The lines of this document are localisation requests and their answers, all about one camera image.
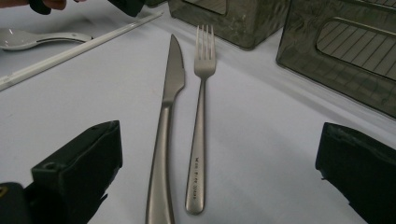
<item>finger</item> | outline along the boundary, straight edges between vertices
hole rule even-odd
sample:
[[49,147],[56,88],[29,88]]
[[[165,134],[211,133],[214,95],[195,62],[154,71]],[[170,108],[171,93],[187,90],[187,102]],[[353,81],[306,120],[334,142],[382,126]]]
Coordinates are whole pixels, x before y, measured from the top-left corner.
[[0,7],[18,7],[28,4],[28,0],[0,0]]
[[66,0],[43,0],[44,5],[47,7],[64,10],[66,8]]

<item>cutlery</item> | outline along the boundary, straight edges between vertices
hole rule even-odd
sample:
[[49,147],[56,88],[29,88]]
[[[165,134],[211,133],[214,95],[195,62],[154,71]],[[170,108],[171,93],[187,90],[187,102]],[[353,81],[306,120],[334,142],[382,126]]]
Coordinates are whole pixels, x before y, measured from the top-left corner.
[[88,41],[88,42],[78,45],[70,50],[67,50],[60,54],[52,56],[44,61],[41,61],[39,63],[34,63],[26,68],[23,68],[22,70],[12,73],[11,75],[8,75],[5,77],[0,77],[0,91],[5,90],[6,88],[11,87],[15,84],[18,84],[18,83],[26,80],[29,77],[33,77],[40,72],[50,69],[51,67],[53,67],[55,65],[63,63],[73,57],[76,57],[79,54],[81,54],[87,50],[93,49],[101,44],[104,44],[107,41],[109,41],[119,35],[123,35],[129,31],[133,30],[136,27],[139,27],[149,21],[152,21],[152,20],[160,17],[162,14],[163,14],[162,11],[154,13],[154,14],[149,15],[139,21],[127,24],[117,30],[110,32],[110,33],[101,35],[91,41]]
[[201,79],[194,134],[192,138],[190,169],[186,193],[186,209],[198,215],[205,206],[205,84],[216,71],[216,50],[213,26],[197,27],[194,72]]
[[37,35],[22,30],[0,28],[0,49],[29,49],[36,45],[52,41],[75,41],[85,43],[92,36],[79,33],[53,33]]
[[168,151],[172,108],[178,92],[184,87],[184,73],[180,46],[172,35],[148,186],[147,224],[175,223],[168,177]]

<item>plastic storage bin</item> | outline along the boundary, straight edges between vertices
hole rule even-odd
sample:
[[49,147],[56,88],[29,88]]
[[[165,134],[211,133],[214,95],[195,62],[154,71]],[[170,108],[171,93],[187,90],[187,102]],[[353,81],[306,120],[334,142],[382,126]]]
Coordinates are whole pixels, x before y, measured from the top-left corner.
[[254,49],[285,22],[290,0],[169,0],[171,16],[194,26],[212,24],[215,35]]
[[396,0],[291,0],[276,61],[396,118]]
[[146,0],[146,6],[157,7],[159,4],[166,2],[166,0]]

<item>white tablecloth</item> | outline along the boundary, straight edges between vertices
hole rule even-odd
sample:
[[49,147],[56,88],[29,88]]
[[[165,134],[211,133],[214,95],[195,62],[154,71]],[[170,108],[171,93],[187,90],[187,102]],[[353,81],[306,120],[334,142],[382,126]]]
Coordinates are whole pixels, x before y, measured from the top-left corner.
[[[186,85],[176,100],[170,184],[177,223],[365,223],[315,169],[324,122],[342,124],[396,147],[396,121],[276,64],[281,31],[252,51],[217,39],[216,74],[207,82],[205,211],[184,208],[200,79],[193,73],[195,27],[167,4],[144,7],[157,20],[0,91],[0,182],[25,187],[30,169],[92,125],[118,119],[123,167],[92,224],[144,223],[151,160],[171,34],[181,46]],[[0,27],[97,37],[136,21],[105,0],[68,2],[49,16],[0,9]],[[76,43],[0,50],[0,76]]]

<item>knife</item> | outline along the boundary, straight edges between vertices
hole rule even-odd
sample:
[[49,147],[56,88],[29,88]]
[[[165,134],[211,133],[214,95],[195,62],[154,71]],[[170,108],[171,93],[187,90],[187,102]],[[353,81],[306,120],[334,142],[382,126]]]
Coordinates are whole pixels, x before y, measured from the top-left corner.
[[147,224],[175,223],[168,178],[168,151],[172,107],[178,92],[184,87],[184,73],[180,45],[175,36],[172,35],[163,87],[163,102],[148,186]]

